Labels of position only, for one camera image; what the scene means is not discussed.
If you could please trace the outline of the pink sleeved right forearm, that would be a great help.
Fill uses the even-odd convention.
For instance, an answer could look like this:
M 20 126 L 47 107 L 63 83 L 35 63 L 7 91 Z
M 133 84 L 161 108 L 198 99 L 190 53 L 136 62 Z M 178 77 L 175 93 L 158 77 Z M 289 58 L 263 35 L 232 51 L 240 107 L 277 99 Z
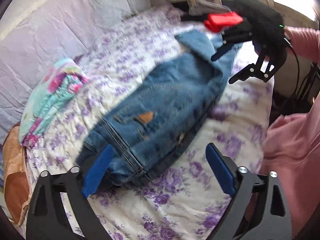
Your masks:
M 298 56 L 319 64 L 319 30 L 285 26 L 284 31 Z

